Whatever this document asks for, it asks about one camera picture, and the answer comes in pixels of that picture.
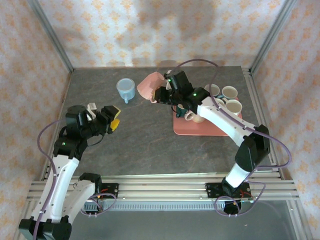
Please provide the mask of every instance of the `glass panel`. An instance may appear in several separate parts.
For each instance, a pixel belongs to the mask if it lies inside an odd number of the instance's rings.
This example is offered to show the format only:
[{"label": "glass panel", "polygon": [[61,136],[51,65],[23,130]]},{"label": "glass panel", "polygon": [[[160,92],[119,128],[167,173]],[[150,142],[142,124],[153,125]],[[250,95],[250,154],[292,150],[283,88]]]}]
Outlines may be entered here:
[{"label": "glass panel", "polygon": [[286,201],[258,202],[234,218],[214,211],[110,211],[78,214],[71,240],[295,240]]}]

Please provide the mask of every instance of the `aluminum frame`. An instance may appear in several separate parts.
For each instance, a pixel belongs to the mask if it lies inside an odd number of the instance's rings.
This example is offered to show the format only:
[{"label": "aluminum frame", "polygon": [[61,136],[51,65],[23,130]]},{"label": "aluminum frame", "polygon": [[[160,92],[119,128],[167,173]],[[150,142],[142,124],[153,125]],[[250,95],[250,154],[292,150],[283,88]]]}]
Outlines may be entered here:
[{"label": "aluminum frame", "polygon": [[272,25],[268,35],[266,36],[257,56],[255,57],[251,68],[249,69],[251,75],[255,75],[260,67],[263,59],[265,58],[268,50],[270,49],[271,45],[275,41],[278,33],[280,32],[282,26],[286,22],[288,16],[291,13],[292,8],[296,4],[297,0],[286,0],[283,4],[282,9],[280,10],[274,24]]},{"label": "aluminum frame", "polygon": [[[114,211],[192,211],[213,210],[213,200],[207,197],[205,183],[221,182],[227,173],[185,173],[159,175],[124,175],[104,176],[103,183],[119,183],[118,204]],[[293,180],[282,180],[277,169],[257,171],[252,174],[251,181],[265,182],[266,189],[261,196],[262,201],[286,201],[289,207],[292,224],[298,240],[311,239],[306,228],[306,220],[299,206],[299,195]],[[68,194],[74,189],[73,177]],[[44,190],[46,181],[34,181],[31,184],[21,218],[31,216]],[[262,185],[251,185],[251,193],[256,198]],[[23,237],[17,231],[15,240]]]},{"label": "aluminum frame", "polygon": [[63,61],[65,67],[69,71],[69,73],[72,73],[74,71],[74,67],[72,66],[72,63],[66,54],[66,51],[64,47],[62,46],[61,42],[59,41],[59,38],[51,26],[44,10],[42,9],[40,3],[38,0],[27,0],[31,9],[33,10],[34,14],[38,17],[45,33],[49,37],[49,39],[52,42],[52,45],[54,46],[56,52],[59,54],[61,60]]}]

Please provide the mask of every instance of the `pink tray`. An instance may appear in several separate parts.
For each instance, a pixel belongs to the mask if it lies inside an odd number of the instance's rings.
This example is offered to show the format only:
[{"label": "pink tray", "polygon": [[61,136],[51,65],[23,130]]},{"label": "pink tray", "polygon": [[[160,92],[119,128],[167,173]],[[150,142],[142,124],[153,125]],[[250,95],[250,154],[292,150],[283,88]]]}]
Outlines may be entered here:
[{"label": "pink tray", "polygon": [[186,121],[183,117],[176,118],[175,112],[173,112],[173,131],[178,135],[228,136],[224,131],[208,120],[204,120],[201,123],[196,123],[192,120]]}]

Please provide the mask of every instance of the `cable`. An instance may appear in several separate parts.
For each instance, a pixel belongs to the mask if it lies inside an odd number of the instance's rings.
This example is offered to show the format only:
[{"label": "cable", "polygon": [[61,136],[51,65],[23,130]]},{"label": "cable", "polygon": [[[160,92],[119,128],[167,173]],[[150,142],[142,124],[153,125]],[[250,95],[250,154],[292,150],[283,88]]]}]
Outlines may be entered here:
[{"label": "cable", "polygon": [[171,104],[171,110],[177,114],[177,112],[174,110],[174,106],[172,104]]},{"label": "cable", "polygon": [[94,146],[94,145],[97,145],[97,144],[101,143],[101,141],[104,139],[105,135],[101,135],[101,136],[102,136],[102,137],[101,137],[101,139],[100,139],[99,141],[97,141],[97,142],[94,143],[94,144],[88,145],[88,147],[92,147],[92,146]]},{"label": "cable", "polygon": [[105,192],[105,191],[108,191],[108,188],[102,189],[102,190],[100,191],[100,193],[103,193],[103,192]]},{"label": "cable", "polygon": [[[209,63],[209,64],[214,65],[214,66],[217,68],[217,70],[215,71],[214,76],[213,76],[213,78],[212,78],[212,81],[211,81],[211,84],[213,84],[214,81],[215,81],[215,79],[216,79],[216,77],[217,77],[217,75],[218,75],[218,73],[219,73],[219,70],[220,70],[220,67],[219,67],[216,63],[214,63],[213,61],[209,61],[209,60],[201,59],[201,58],[194,58],[194,59],[190,59],[190,60],[187,60],[187,61],[185,61],[185,62],[180,63],[180,64],[179,64],[178,66],[176,66],[175,68],[179,68],[179,67],[181,67],[181,66],[184,65],[184,64],[187,64],[187,63],[190,63],[190,62],[194,62],[194,61],[206,62],[206,63]],[[216,102],[215,97],[212,95],[212,89],[211,89],[211,87],[209,87],[209,93],[210,93],[210,97],[211,97],[211,99],[212,99],[213,104],[215,105],[215,107],[219,108],[219,105],[218,105],[218,103]],[[258,195],[258,197],[255,199],[255,201],[253,202],[253,204],[250,206],[250,208],[249,208],[247,211],[242,212],[242,213],[238,213],[238,214],[235,214],[235,215],[223,214],[223,213],[221,213],[221,212],[219,212],[219,211],[217,210],[217,201],[218,201],[219,199],[221,199],[221,198],[229,198],[229,199],[231,199],[231,200],[236,204],[236,206],[237,206],[237,208],[238,208],[238,210],[239,210],[239,205],[238,205],[238,203],[235,201],[235,199],[233,199],[232,197],[229,197],[229,196],[220,196],[220,197],[218,197],[218,198],[214,201],[214,204],[213,204],[214,210],[215,210],[218,214],[220,214],[221,216],[225,216],[225,217],[231,217],[231,216],[232,216],[232,217],[236,217],[236,216],[241,216],[241,215],[244,215],[244,214],[248,213],[248,212],[254,207],[254,205],[257,203],[257,201],[259,200],[259,198],[261,197],[262,193],[264,192],[264,190],[265,190],[265,188],[266,188],[266,184],[263,183],[263,182],[252,182],[252,181],[248,181],[248,180],[247,180],[247,179],[253,174],[253,172],[254,172],[255,170],[257,170],[257,169],[265,169],[265,168],[268,168],[268,169],[270,169],[270,168],[271,168],[271,169],[272,169],[272,168],[280,168],[280,169],[281,169],[281,168],[285,168],[285,167],[287,167],[289,164],[291,164],[291,162],[292,162],[292,155],[291,155],[290,150],[287,148],[287,146],[286,146],[284,143],[282,143],[280,140],[276,139],[276,138],[273,137],[273,136],[267,135],[267,134],[265,134],[265,133],[256,131],[255,129],[252,129],[252,128],[249,128],[249,127],[245,126],[243,123],[241,123],[240,121],[238,121],[238,120],[234,119],[232,116],[230,116],[230,115],[229,115],[226,111],[224,111],[222,108],[219,108],[219,111],[221,111],[222,114],[225,115],[229,120],[231,120],[231,121],[233,121],[234,123],[238,124],[241,128],[247,129],[248,131],[250,131],[250,132],[252,132],[252,133],[258,134],[258,135],[260,135],[260,136],[263,136],[263,137],[265,137],[265,138],[268,138],[268,139],[270,139],[270,140],[272,140],[272,141],[275,141],[275,142],[279,143],[279,144],[281,145],[281,147],[283,147],[284,150],[286,151],[286,153],[288,154],[288,161],[287,161],[285,164],[282,164],[282,165],[274,165],[274,166],[271,166],[271,165],[270,165],[270,166],[268,166],[268,165],[257,166],[257,167],[245,178],[244,181],[246,181],[246,182],[249,183],[249,184],[263,184],[263,188],[262,188],[260,194]]]},{"label": "cable", "polygon": [[65,130],[67,129],[67,126],[64,126],[63,128],[60,129],[59,132],[59,138],[63,137]]},{"label": "cable", "polygon": [[[111,196],[111,197],[114,198],[114,201],[113,201],[113,203],[111,204],[111,206],[109,206],[106,210],[103,210],[103,211],[101,211],[101,212],[95,213],[95,214],[94,214],[95,217],[98,217],[99,215],[104,214],[105,212],[107,212],[107,211],[108,211],[109,209],[111,209],[111,208],[116,204],[116,202],[117,202],[117,197],[116,197],[114,194],[112,194],[112,193],[107,193],[107,192],[106,192],[106,193],[94,194],[94,195],[92,195],[91,197],[89,197],[88,200],[92,200],[92,201],[94,201],[94,202],[97,203],[97,201],[96,201],[95,199],[93,199],[93,198],[96,198],[96,197],[98,197],[98,196]],[[92,216],[92,214],[86,213],[86,212],[83,211],[82,209],[81,209],[80,211],[81,211],[81,213],[82,213],[83,215],[86,215],[86,216],[89,216],[89,217]]]},{"label": "cable", "polygon": [[39,213],[38,219],[35,222],[35,226],[34,226],[34,230],[33,230],[33,240],[37,240],[37,233],[38,233],[38,229],[39,229],[39,224],[40,224],[41,218],[42,218],[42,216],[43,216],[43,214],[44,214],[44,212],[46,210],[46,207],[48,206],[49,200],[52,197],[52,194],[54,192],[54,189],[55,189],[55,186],[56,186],[56,183],[57,183],[57,170],[56,170],[55,163],[53,162],[52,158],[48,154],[46,154],[45,151],[43,151],[43,149],[41,148],[41,146],[40,146],[40,137],[44,133],[45,130],[47,130],[52,125],[54,125],[56,123],[59,123],[60,121],[62,121],[62,119],[57,120],[57,121],[53,121],[52,123],[50,123],[47,126],[45,126],[39,132],[39,135],[38,135],[37,140],[36,140],[36,143],[37,143],[39,151],[50,161],[52,172],[53,172],[53,178],[52,178],[52,185],[51,185],[50,191],[48,193],[48,196],[46,197],[46,199],[44,201],[44,204],[43,204],[43,206],[41,208],[41,211]]},{"label": "cable", "polygon": [[102,206],[95,199],[90,199],[90,201],[92,201],[98,208],[102,209]]}]

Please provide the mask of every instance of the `yellow object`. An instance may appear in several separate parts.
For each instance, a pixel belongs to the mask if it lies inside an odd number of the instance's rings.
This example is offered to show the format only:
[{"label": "yellow object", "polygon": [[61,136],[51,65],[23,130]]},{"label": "yellow object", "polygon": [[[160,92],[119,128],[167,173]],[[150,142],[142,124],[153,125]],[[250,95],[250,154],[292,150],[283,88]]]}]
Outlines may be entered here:
[{"label": "yellow object", "polygon": [[119,119],[114,119],[111,124],[110,124],[110,128],[112,129],[112,132],[114,132],[116,130],[116,128],[118,127],[120,123],[120,120]]}]

